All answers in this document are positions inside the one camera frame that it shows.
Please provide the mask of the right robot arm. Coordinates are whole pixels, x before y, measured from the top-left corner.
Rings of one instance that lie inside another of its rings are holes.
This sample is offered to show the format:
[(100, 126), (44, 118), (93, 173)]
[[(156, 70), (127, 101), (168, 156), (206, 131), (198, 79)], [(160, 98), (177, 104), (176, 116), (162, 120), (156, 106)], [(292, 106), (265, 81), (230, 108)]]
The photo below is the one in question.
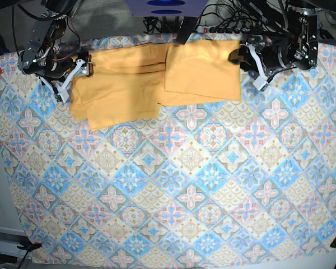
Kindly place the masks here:
[(78, 68), (77, 76), (90, 77), (94, 74), (91, 55), (80, 52), (81, 39), (77, 46), (69, 53), (60, 53), (55, 47), (55, 42), (60, 40), (69, 29), (76, 34), (70, 25), (70, 18), (81, 8), (84, 1), (42, 1), (45, 10), (40, 16), (35, 16), (18, 4), (18, 8), (27, 16), (35, 20), (31, 38), (25, 49), (18, 55), (18, 68), (26, 75), (36, 75), (49, 82), (63, 82), (69, 71), (78, 66), (73, 59), (83, 60), (83, 65)]

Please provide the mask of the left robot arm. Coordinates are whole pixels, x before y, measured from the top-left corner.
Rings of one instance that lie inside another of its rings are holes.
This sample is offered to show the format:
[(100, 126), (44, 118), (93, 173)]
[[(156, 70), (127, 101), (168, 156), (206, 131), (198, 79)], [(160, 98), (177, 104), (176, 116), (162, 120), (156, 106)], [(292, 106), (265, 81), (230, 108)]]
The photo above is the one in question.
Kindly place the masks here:
[(316, 66), (318, 57), (318, 16), (316, 8), (304, 1), (239, 1), (250, 16), (258, 19), (243, 36), (228, 60), (246, 72), (267, 77), (299, 68)]

